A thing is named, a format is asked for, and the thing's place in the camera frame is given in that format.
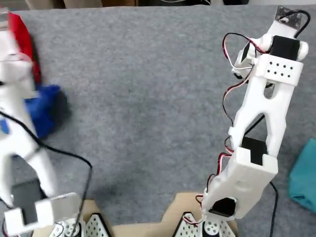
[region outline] electrical cable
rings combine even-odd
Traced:
[[[275,204],[274,204],[274,207],[273,207],[273,213],[272,213],[272,217],[271,217],[271,226],[270,226],[270,237],[273,236],[273,230],[274,230],[274,227],[275,227],[275,218],[276,218],[276,212],[277,212],[277,202],[278,202],[278,190],[276,188],[276,186],[272,183],[272,181],[270,182],[270,185],[272,186],[272,188],[274,189],[275,191],[275,194],[276,194],[276,198],[275,198]]]
[[[297,38],[297,37],[302,33],[302,31],[305,30],[305,28],[308,26],[308,24],[309,24],[310,21],[311,21],[311,15],[310,15],[307,11],[305,11],[305,10],[300,10],[300,9],[291,10],[291,11],[285,13],[283,16],[281,16],[281,17],[279,18],[279,21],[282,20],[284,17],[293,15],[293,14],[295,14],[295,13],[302,13],[302,14],[306,15],[306,17],[307,17],[307,20],[306,20],[305,24],[304,24],[304,25],[296,32],[296,34],[294,35],[294,38]]]
[[[5,218],[3,218],[3,220],[2,220],[1,230],[2,230],[2,234],[3,234],[5,237],[8,237],[8,234],[6,233],[6,231],[5,231],[5,229],[4,229],[4,224],[5,224]]]
[[[246,76],[245,80],[243,80],[243,81],[241,81],[241,82],[239,82],[239,83],[237,83],[237,84],[235,84],[235,85],[232,85],[232,86],[228,87],[227,90],[226,90],[226,91],[224,92],[224,94],[223,94],[223,99],[222,99],[223,111],[224,111],[225,116],[231,121],[231,125],[232,125],[232,126],[234,125],[234,121],[233,121],[233,119],[230,117],[230,115],[228,114],[228,112],[227,112],[227,110],[226,110],[226,107],[225,107],[225,104],[224,104],[224,103],[225,103],[225,99],[226,99],[227,95],[228,95],[232,90],[234,90],[234,89],[236,89],[236,88],[238,88],[238,87],[241,87],[242,85],[244,85],[245,83],[247,83],[247,81],[249,80],[249,76],[250,76],[252,70],[253,70],[253,67],[251,67],[251,70],[250,70],[250,72],[248,73],[248,75]]]
[[[177,2],[183,2],[183,1],[186,1],[186,0],[174,0],[174,1],[160,0],[160,1],[166,2],[166,3],[177,3]],[[207,2],[209,5],[212,5],[212,3],[209,0],[203,0],[203,1]]]
[[[229,61],[229,64],[231,65],[232,68],[236,69],[236,70],[246,70],[246,69],[251,69],[253,66],[250,66],[250,67],[244,67],[244,68],[237,68],[233,65],[232,61],[231,61],[231,58],[228,54],[228,51],[226,49],[226,38],[228,35],[236,35],[236,36],[241,36],[243,38],[245,38],[250,44],[252,44],[256,50],[258,50],[260,53],[264,54],[264,53],[268,53],[268,51],[264,51],[262,50],[258,45],[256,45],[256,43],[249,37],[247,36],[244,36],[242,34],[239,34],[239,33],[234,33],[234,32],[229,32],[227,34],[224,35],[223,37],[223,41],[222,41],[222,49],[223,49],[223,52],[224,52],[224,55],[225,57],[228,59]]]
[[[60,236],[64,233],[65,227],[64,227],[62,224],[58,223],[58,222],[55,222],[55,224],[56,224],[56,225],[59,225],[59,226],[61,226],[61,227],[63,228],[62,231],[61,231],[61,233],[60,233],[58,236],[55,236],[55,237],[60,237]]]
[[[5,117],[5,118],[17,123],[18,125],[20,125],[40,147],[44,147],[44,148],[46,148],[46,149],[48,149],[50,151],[53,151],[55,153],[59,153],[59,154],[63,154],[63,155],[69,156],[69,157],[77,158],[77,159],[85,162],[89,166],[88,177],[87,177],[87,180],[86,180],[86,183],[85,183],[85,186],[84,186],[83,194],[81,196],[81,204],[80,204],[79,213],[78,213],[78,216],[77,216],[77,219],[76,219],[75,226],[77,226],[77,224],[79,222],[79,218],[80,218],[80,216],[82,214],[83,203],[84,203],[84,200],[86,198],[86,195],[87,195],[87,192],[88,192],[88,188],[89,188],[89,184],[90,184],[91,177],[92,177],[92,165],[91,165],[91,163],[87,159],[85,159],[85,158],[83,158],[81,156],[78,156],[76,154],[73,154],[73,153],[70,153],[70,152],[66,152],[66,151],[63,151],[63,150],[60,150],[60,149],[57,149],[57,148],[54,148],[54,147],[51,147],[51,146],[45,144],[23,122],[21,122],[20,120],[18,120],[16,118],[4,113],[3,111],[0,111],[0,115],[2,115],[3,117]]]

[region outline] blue cloth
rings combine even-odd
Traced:
[[[60,91],[60,87],[57,85],[38,86],[37,90],[39,96],[37,98],[26,99],[25,103],[31,115],[36,133],[41,138],[48,135],[55,126],[50,110]]]
[[[299,155],[289,179],[289,196],[316,212],[316,140],[310,139]]]

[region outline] perforated metal plate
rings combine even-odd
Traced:
[[[194,221],[192,213],[184,213],[186,217]],[[180,221],[178,229],[174,233],[173,237],[199,237],[199,225],[189,225],[184,220]]]
[[[75,227],[75,223],[76,223],[75,218],[68,219],[66,221],[57,222],[57,224],[55,224],[54,226],[54,229],[50,233],[49,237],[71,237],[71,234]],[[82,226],[81,223],[79,223],[76,226],[73,237],[79,236],[79,233],[82,229],[81,226]]]
[[[185,212],[183,215],[188,217],[191,221],[195,221],[192,213]],[[181,218],[172,237],[235,237],[234,232],[229,227],[227,222],[215,219],[207,219],[206,221],[197,224],[187,224]]]
[[[86,237],[111,237],[102,216],[99,213],[92,214],[85,226]]]

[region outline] blurred robotic arm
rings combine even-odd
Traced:
[[[8,29],[7,9],[0,21],[0,111],[18,119],[35,134],[24,99],[36,96],[32,61],[21,54]],[[0,116],[8,131],[0,130],[0,198],[10,208],[5,215],[7,234],[22,234],[74,218],[81,199],[75,193],[58,196],[57,180],[47,152],[16,122]],[[18,155],[36,172],[38,180],[12,186],[11,158]]]

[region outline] black wire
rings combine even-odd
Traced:
[[[250,128],[247,129],[247,131],[245,131],[244,135],[247,135],[249,132],[251,132],[251,130],[253,130],[260,122],[261,120],[264,119],[264,115],[262,115]]]
[[[276,212],[277,212],[277,202],[278,202],[278,190],[275,187],[275,185],[272,183],[272,181],[270,182],[270,185],[272,186],[272,188],[274,189],[275,193],[276,193],[276,199],[275,199],[275,205],[273,207],[273,213],[272,213],[272,218],[271,218],[271,227],[270,227],[270,237],[273,236],[273,230],[275,227],[275,218],[276,218]]]
[[[69,157],[74,157],[74,158],[80,159],[80,160],[82,160],[83,162],[85,162],[89,166],[89,173],[88,173],[88,177],[87,177],[87,180],[86,180],[86,183],[85,183],[85,186],[84,186],[83,194],[81,196],[81,204],[80,204],[79,213],[78,213],[78,216],[77,216],[77,219],[76,219],[76,225],[75,226],[77,226],[79,218],[80,218],[80,216],[82,214],[83,203],[84,203],[84,200],[86,198],[86,195],[87,195],[87,192],[88,192],[88,188],[89,188],[89,184],[90,184],[91,177],[92,177],[92,165],[91,165],[91,163],[87,159],[85,159],[85,158],[83,158],[81,156],[78,156],[76,154],[73,154],[73,153],[70,153],[70,152],[66,152],[66,151],[63,151],[63,150],[60,150],[60,149],[57,149],[57,148],[54,148],[54,147],[51,147],[51,146],[45,144],[40,139],[38,139],[37,136],[23,122],[21,122],[20,120],[18,120],[16,118],[4,113],[3,111],[0,111],[0,115],[2,115],[3,117],[5,117],[5,118],[7,118],[9,120],[12,120],[13,122],[17,123],[18,125],[20,125],[40,147],[44,147],[44,148],[46,148],[46,149],[48,149],[50,151],[53,151],[53,152],[56,152],[56,153],[59,153],[59,154],[63,154],[63,155],[69,156]]]
[[[298,10],[291,10],[291,11],[285,13],[283,16],[281,16],[281,17],[279,18],[279,20],[281,20],[281,19],[283,19],[284,17],[287,17],[287,16],[289,16],[289,15],[293,15],[293,14],[295,14],[295,13],[302,13],[302,14],[304,14],[304,15],[307,16],[307,20],[306,20],[305,24],[304,24],[304,25],[298,30],[298,32],[296,32],[296,34],[294,35],[294,38],[297,38],[297,37],[302,33],[302,31],[305,30],[305,28],[308,26],[308,24],[310,23],[310,21],[311,21],[311,15],[310,15],[307,11],[305,11],[305,10],[299,10],[299,9],[298,9]]]
[[[62,229],[62,231],[61,231],[61,233],[58,235],[58,236],[55,236],[55,237],[60,237],[63,233],[64,233],[64,226],[62,225],[62,224],[60,224],[60,223],[58,223],[58,222],[55,222],[55,224],[56,225],[60,225],[63,229]]]

